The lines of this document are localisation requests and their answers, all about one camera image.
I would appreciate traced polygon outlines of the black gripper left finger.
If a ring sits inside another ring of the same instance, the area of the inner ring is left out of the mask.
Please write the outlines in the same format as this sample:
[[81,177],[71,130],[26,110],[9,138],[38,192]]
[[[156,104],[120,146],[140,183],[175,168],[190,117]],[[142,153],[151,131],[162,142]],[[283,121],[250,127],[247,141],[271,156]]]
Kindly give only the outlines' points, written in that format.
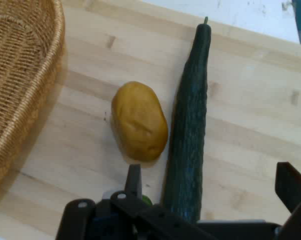
[[142,200],[141,166],[131,164],[124,190],[98,203],[88,198],[69,202],[57,240],[213,240],[214,236]]

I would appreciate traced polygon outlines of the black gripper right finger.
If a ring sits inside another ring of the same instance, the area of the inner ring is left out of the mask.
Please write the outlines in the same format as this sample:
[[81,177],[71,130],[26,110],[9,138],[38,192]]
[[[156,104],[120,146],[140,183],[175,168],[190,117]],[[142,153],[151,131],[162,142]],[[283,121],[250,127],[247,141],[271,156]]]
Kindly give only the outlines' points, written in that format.
[[275,192],[290,212],[277,240],[301,240],[301,173],[289,162],[276,165]]

